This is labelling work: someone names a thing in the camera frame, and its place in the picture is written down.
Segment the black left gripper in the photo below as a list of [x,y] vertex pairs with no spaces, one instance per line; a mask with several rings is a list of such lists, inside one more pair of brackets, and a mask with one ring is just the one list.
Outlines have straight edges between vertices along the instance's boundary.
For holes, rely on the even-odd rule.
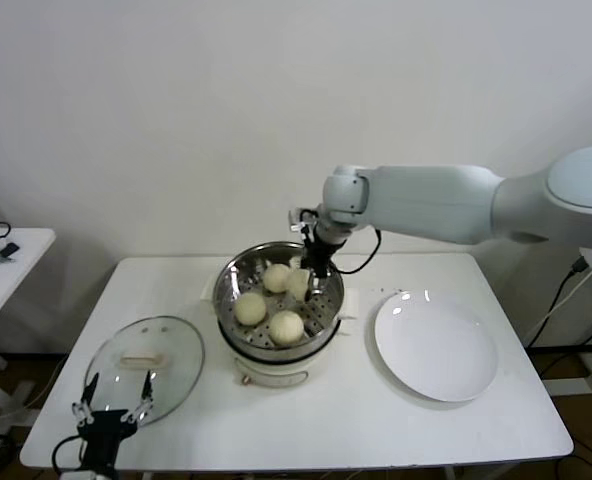
[[95,373],[85,385],[80,400],[72,404],[72,413],[78,434],[86,444],[82,465],[114,466],[122,441],[137,432],[138,422],[143,421],[153,408],[151,371],[145,374],[140,401],[131,410],[92,411],[91,402],[98,380],[99,373]]

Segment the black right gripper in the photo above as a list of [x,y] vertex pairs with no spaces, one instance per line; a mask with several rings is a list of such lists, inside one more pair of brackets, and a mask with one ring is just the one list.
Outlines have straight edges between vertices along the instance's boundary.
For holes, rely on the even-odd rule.
[[337,244],[330,244],[319,237],[303,239],[303,255],[301,268],[306,269],[307,280],[306,300],[322,295],[327,287],[330,265],[333,255],[338,250]]

